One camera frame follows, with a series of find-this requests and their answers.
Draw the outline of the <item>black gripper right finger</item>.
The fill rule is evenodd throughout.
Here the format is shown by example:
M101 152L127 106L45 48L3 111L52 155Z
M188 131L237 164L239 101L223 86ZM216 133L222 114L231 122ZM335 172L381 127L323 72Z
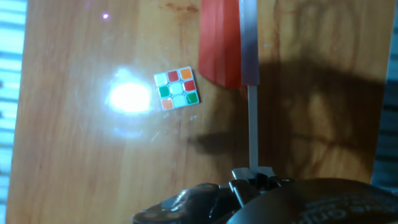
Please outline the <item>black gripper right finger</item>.
M256 188L260 193L268 192L289 183L292 183L292 179L277 176L271 167L259 167L257 170Z

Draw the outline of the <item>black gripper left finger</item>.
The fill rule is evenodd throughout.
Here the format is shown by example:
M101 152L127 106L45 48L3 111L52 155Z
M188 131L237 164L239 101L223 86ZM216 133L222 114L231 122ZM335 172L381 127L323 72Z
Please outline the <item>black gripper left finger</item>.
M227 184L198 184L133 215L133 224L226 223L257 197L248 168L234 169Z

